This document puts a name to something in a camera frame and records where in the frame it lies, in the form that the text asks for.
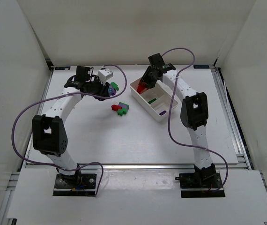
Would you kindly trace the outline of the green lego plate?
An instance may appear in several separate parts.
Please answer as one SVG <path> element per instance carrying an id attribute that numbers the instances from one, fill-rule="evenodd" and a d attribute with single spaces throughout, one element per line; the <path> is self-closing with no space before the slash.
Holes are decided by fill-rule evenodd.
<path id="1" fill-rule="evenodd" d="M 148 101 L 148 104 L 151 104 L 151 103 L 155 102 L 156 100 L 157 100 L 157 99 L 156 99 L 156 98 L 154 98 L 154 99 L 152 99 L 152 100 Z"/>

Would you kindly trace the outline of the purple paw print lego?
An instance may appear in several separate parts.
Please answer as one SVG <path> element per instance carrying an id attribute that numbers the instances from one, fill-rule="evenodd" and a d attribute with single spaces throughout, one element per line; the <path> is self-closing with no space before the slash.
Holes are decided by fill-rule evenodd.
<path id="1" fill-rule="evenodd" d="M 108 93 L 109 93 L 109 96 L 114 96 L 117 93 L 117 91 L 114 87 L 110 86 L 108 89 Z"/>

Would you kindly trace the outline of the green square lego brick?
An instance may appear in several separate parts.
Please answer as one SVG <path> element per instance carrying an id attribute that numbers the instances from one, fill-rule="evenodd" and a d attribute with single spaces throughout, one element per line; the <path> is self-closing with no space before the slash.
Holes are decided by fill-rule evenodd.
<path id="1" fill-rule="evenodd" d="M 115 82 L 111 82 L 110 87 L 115 91 L 119 91 L 119 86 Z"/>

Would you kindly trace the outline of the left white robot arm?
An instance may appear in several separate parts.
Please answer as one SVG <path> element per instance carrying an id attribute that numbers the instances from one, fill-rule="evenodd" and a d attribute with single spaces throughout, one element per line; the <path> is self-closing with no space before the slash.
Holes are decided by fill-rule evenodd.
<path id="1" fill-rule="evenodd" d="M 75 169 L 79 167 L 67 151 L 64 123 L 75 105 L 82 100 L 80 93 L 111 96 L 107 80 L 113 77 L 113 72 L 102 68 L 94 75 L 91 70 L 90 67 L 78 66 L 76 74 L 64 85 L 63 97 L 57 99 L 45 114 L 32 119 L 33 148 L 46 155 L 58 167 L 58 172 L 65 176 L 75 176 Z"/>

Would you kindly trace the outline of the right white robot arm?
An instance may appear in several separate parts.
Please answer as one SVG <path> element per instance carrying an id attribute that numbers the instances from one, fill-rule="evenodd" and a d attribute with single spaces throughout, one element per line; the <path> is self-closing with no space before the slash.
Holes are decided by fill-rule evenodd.
<path id="1" fill-rule="evenodd" d="M 167 85 L 173 96 L 181 101 L 180 119 L 187 128 L 194 151 L 194 169 L 203 180 L 216 174 L 215 165 L 208 151 L 206 124 L 208 120 L 208 99 L 204 92 L 197 92 L 177 73 L 172 64 L 166 64 L 160 53 L 149 56 L 150 65 L 141 77 L 137 92 L 143 93 L 155 87 L 159 80 Z"/>

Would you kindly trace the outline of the red rounded lego brick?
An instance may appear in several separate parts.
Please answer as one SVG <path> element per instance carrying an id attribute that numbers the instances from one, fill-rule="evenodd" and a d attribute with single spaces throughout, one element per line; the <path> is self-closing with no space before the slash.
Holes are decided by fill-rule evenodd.
<path id="1" fill-rule="evenodd" d="M 148 90 L 148 88 L 145 88 L 145 87 L 142 87 L 142 86 L 138 86 L 137 89 L 136 89 L 138 94 L 142 94 L 147 90 Z"/>

